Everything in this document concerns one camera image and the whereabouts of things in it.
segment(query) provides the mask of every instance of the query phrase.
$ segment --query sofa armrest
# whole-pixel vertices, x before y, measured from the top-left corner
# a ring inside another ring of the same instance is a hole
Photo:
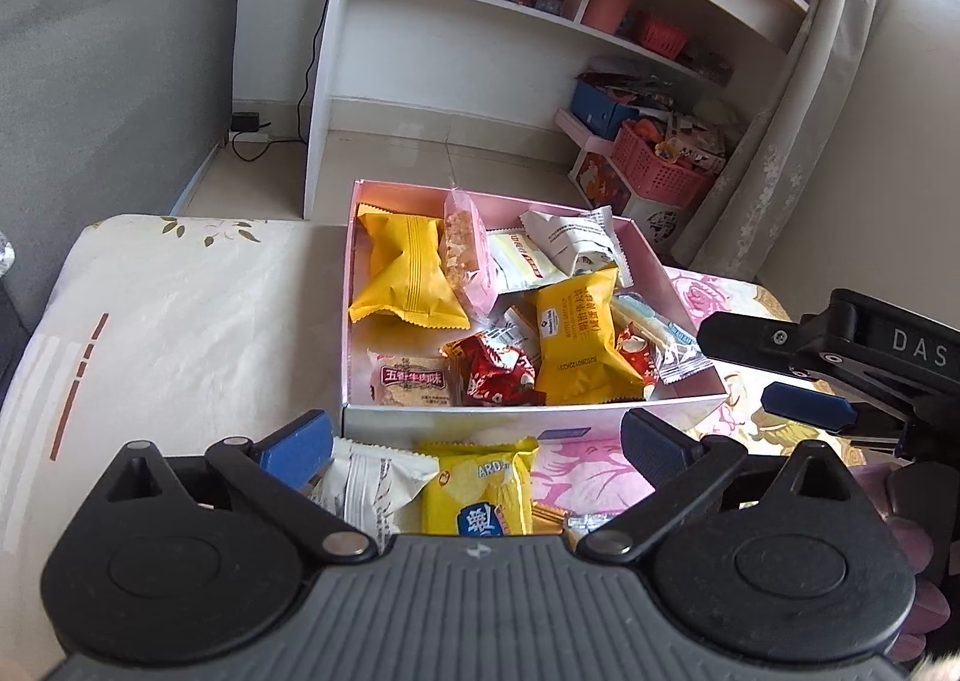
[[[224,136],[237,0],[3,0],[4,278],[28,328],[86,225],[166,214]]]

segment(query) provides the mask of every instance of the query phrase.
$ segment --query blue gripper pad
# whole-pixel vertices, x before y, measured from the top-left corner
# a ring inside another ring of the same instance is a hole
[[[763,409],[827,432],[842,432],[856,424],[856,410],[843,397],[834,397],[787,383],[771,383],[760,397]]]

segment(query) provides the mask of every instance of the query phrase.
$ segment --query blue box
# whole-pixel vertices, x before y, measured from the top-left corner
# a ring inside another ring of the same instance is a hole
[[[597,136],[610,141],[616,139],[623,121],[632,120],[640,114],[637,107],[614,102],[602,90],[583,82],[578,82],[577,89],[573,91],[570,112]]]

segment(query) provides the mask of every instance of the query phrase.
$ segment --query label sticker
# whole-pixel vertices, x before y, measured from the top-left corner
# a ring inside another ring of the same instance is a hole
[[[555,307],[549,307],[541,315],[541,337],[554,337],[560,333],[560,315]]]

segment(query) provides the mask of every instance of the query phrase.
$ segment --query pink basket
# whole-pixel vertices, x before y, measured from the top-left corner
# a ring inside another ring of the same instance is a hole
[[[648,14],[640,23],[637,23],[637,32],[634,38],[640,47],[653,50],[664,58],[673,61],[680,54],[680,50],[683,50],[683,45],[686,44],[689,37],[679,28],[664,23],[662,20],[657,20]]]
[[[610,160],[637,195],[662,205],[687,208],[698,205],[713,184],[714,175],[693,172],[658,157],[634,132],[635,122],[625,120],[613,143]]]

